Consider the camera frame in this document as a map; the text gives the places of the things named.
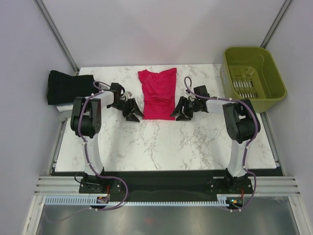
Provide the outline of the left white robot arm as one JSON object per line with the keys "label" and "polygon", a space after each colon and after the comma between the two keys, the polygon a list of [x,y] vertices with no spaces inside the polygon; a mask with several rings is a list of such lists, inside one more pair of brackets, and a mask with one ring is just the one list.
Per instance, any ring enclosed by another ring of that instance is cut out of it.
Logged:
{"label": "left white robot arm", "polygon": [[107,85],[94,82],[98,92],[88,97],[76,97],[70,119],[70,127],[83,145],[85,168],[80,182],[80,193],[107,193],[114,184],[121,186],[121,180],[105,176],[104,166],[100,158],[98,134],[102,126],[102,110],[115,108],[126,121],[139,122],[144,114],[130,92],[119,83]]}

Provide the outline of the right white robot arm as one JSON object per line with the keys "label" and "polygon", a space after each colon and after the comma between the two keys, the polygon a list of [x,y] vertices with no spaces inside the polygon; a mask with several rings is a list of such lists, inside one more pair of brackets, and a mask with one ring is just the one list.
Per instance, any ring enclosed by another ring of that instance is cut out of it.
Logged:
{"label": "right white robot arm", "polygon": [[260,123],[249,99],[231,100],[211,97],[205,85],[194,88],[195,97],[179,98],[171,113],[177,121],[189,121],[196,112],[216,113],[224,117],[226,131],[232,140],[229,164],[222,178],[210,178],[210,193],[252,193],[246,158],[248,147],[260,131]]}

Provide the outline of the pink red t shirt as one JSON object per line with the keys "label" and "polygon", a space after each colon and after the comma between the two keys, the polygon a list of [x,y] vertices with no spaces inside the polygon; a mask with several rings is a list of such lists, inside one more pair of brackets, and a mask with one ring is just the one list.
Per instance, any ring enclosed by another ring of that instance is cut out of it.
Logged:
{"label": "pink red t shirt", "polygon": [[159,73],[143,70],[138,72],[144,95],[144,119],[175,120],[171,117],[175,109],[177,69]]}

